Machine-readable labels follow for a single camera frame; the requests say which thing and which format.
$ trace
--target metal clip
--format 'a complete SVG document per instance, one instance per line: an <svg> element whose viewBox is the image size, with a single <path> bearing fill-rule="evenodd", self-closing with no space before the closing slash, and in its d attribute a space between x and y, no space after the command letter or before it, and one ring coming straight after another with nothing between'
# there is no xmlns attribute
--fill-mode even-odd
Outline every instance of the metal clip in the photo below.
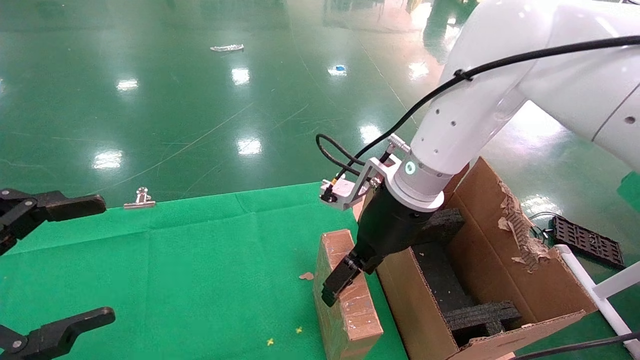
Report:
<svg viewBox="0 0 640 360"><path fill-rule="evenodd" d="M136 191L136 202L130 202L128 204L124 204L125 209L140 209L140 208L153 208L156 205L155 201L151 201L151 195L147 192L149 189L147 188L138 188Z"/></svg>

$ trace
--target white pipe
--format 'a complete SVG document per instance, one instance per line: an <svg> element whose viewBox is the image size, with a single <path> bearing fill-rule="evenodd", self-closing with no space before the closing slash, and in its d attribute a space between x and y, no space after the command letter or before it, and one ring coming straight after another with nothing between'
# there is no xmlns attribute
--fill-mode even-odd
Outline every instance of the white pipe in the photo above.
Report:
<svg viewBox="0 0 640 360"><path fill-rule="evenodd" d="M598 306L602 316L607 319L609 325L613 328L613 331L615 331L618 336L630 334L631 330L629 329L629 326L625 324L624 320L622 320L609 301L607 299L602 299L595 294L593 291L596 287L595 282L593 282L589 274L587 274L586 270L578 262L578 259L575 258L569 247L566 245L556 245L555 248L558 249L564 262L569 266L575 277L584 286L585 290L587 290L589 296L593 299L593 302ZM640 341L629 340L625 341L624 345L635 360L640 360Z"/></svg>
<svg viewBox="0 0 640 360"><path fill-rule="evenodd" d="M617 294L640 282L640 262L631 265L616 275L597 284L593 292L601 299L608 299L611 295Z"/></svg>

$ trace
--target black plastic tray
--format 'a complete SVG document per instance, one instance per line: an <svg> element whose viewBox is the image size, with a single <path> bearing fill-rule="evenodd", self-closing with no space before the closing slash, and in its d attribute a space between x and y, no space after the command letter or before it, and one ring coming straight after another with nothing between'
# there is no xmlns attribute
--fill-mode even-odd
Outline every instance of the black plastic tray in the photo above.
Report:
<svg viewBox="0 0 640 360"><path fill-rule="evenodd" d="M550 227L554 230L556 244L565 244L571 251L615 269L625 268L625 260L622 258L618 242L574 224L563 217L553 217L550 221Z"/></svg>

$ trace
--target paper scrap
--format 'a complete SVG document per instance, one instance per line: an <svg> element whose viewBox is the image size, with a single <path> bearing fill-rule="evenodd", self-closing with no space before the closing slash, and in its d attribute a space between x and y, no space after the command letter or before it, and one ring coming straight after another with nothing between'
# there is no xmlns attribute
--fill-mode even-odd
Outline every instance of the paper scrap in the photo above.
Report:
<svg viewBox="0 0 640 360"><path fill-rule="evenodd" d="M226 46L212 46L212 47L210 47L210 49L213 50L213 51L217 51L219 53L223 53L225 51L242 50L242 49L244 49L244 44L233 44L233 45L226 45Z"/></svg>
<svg viewBox="0 0 640 360"><path fill-rule="evenodd" d="M305 272L304 274L298 276L300 279L304 279L304 280L313 280L314 279L314 274L311 274L310 272Z"/></svg>

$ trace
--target silver object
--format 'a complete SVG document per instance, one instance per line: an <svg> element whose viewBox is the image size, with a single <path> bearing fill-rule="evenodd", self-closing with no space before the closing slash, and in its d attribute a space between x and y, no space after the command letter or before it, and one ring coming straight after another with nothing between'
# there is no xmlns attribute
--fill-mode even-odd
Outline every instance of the silver object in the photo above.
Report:
<svg viewBox="0 0 640 360"><path fill-rule="evenodd" d="M140 208L153 208L156 205L155 201L151 200L151 195L148 194L149 189L145 187L138 188L136 191L136 202L130 202L124 204L125 209L140 209Z"/></svg>
<svg viewBox="0 0 640 360"><path fill-rule="evenodd" d="M390 144L389 146L390 147L393 146L392 151L395 149L400 149L405 154L408 154L409 152L411 152L411 147L407 145L406 142L404 142L404 140L402 140L400 136L397 136L395 133L392 133L391 135L389 135L387 140L389 141L389 144Z"/></svg>
<svg viewBox="0 0 640 360"><path fill-rule="evenodd" d="M244 49L244 44L233 44L227 46L212 46L211 50L217 51L219 53L224 53L225 51L236 51Z"/></svg>

